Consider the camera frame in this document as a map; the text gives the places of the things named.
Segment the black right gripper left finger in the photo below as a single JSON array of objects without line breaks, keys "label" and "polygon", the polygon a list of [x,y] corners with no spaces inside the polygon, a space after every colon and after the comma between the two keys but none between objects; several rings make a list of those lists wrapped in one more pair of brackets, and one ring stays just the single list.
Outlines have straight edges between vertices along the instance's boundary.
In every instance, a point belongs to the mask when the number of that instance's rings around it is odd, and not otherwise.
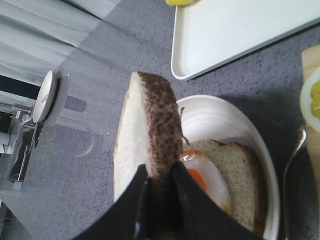
[{"label": "black right gripper left finger", "polygon": [[146,210],[148,174],[146,166],[138,166],[128,187],[96,222],[74,237],[75,240],[146,240]]}]

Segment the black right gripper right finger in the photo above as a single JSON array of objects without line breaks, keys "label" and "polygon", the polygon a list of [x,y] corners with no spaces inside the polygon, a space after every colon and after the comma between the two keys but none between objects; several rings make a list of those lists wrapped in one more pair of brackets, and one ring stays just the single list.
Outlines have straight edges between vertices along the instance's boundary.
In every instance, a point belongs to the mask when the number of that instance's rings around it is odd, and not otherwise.
[{"label": "black right gripper right finger", "polygon": [[182,162],[175,163],[170,175],[176,187],[186,240],[260,240],[228,216],[194,181]]}]

